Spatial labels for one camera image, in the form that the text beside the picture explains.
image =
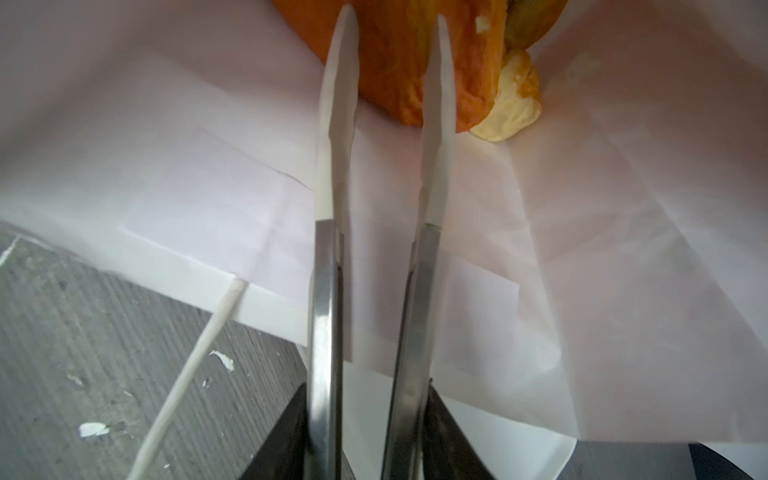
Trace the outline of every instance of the gray table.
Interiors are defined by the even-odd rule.
[[[24,240],[0,306],[5,478],[124,478],[209,314]],[[306,376],[293,344],[236,323],[214,348],[235,370],[206,359],[148,478],[237,478]],[[111,431],[81,439],[83,422]],[[560,478],[695,476],[686,445],[579,442]]]

